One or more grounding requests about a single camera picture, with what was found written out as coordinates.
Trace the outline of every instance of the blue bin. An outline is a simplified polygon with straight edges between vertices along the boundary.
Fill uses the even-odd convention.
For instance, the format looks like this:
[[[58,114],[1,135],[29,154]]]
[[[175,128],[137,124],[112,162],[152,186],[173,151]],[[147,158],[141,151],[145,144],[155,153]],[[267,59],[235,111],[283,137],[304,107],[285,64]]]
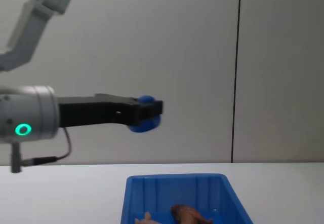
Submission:
[[[226,176],[175,174],[132,176],[127,179],[121,224],[134,224],[149,211],[152,220],[175,224],[174,204],[196,208],[213,224],[253,224]]]

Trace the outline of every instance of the white wall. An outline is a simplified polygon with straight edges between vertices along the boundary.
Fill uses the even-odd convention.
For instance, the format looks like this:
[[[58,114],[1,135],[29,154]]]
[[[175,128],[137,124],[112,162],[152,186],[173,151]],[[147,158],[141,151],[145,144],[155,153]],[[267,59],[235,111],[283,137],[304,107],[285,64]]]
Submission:
[[[324,0],[241,0],[234,161],[324,160]]]
[[[0,0],[5,44],[25,0]],[[72,0],[48,25],[32,62],[4,85],[50,85],[58,96],[151,94],[160,128],[70,128],[63,163],[229,162],[238,0]],[[23,145],[24,157],[62,154],[65,138]],[[0,163],[9,160],[1,146]]]

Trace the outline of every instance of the brown toy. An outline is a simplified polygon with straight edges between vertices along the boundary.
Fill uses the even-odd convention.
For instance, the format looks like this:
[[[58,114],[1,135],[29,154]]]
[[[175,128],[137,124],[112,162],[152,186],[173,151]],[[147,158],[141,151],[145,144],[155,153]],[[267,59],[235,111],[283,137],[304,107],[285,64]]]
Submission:
[[[171,215],[177,224],[213,224],[213,220],[206,220],[194,208],[186,205],[174,205]]]
[[[139,220],[135,219],[135,224],[160,224],[156,221],[151,220],[151,214],[149,212],[146,212],[144,215],[144,219]]]

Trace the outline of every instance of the black cable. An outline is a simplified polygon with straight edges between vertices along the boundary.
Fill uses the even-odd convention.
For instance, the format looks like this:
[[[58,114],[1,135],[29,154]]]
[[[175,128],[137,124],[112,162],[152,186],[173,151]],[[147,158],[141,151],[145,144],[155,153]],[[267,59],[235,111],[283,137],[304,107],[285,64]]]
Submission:
[[[64,133],[65,133],[65,136],[66,136],[68,150],[67,150],[67,153],[66,154],[58,157],[57,158],[57,161],[58,160],[62,160],[64,158],[67,158],[71,154],[71,152],[72,152],[72,142],[71,142],[71,137],[69,135],[69,132],[67,131],[67,128],[63,128],[63,130],[64,130]]]
[[[43,165],[47,163],[53,163],[62,160],[64,158],[67,158],[72,152],[72,142],[71,142],[71,137],[69,135],[69,132],[67,131],[67,128],[63,128],[63,130],[67,139],[67,145],[68,145],[67,153],[65,153],[60,157],[35,157],[31,159],[26,159],[21,162],[21,165],[24,167],[30,167],[36,165]]]

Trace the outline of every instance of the green light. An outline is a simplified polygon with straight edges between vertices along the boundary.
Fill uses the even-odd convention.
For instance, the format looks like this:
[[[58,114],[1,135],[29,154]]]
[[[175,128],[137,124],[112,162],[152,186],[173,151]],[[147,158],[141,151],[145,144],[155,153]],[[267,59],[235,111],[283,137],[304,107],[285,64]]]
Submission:
[[[20,124],[16,127],[15,132],[17,135],[26,136],[31,133],[31,126],[29,124]]]

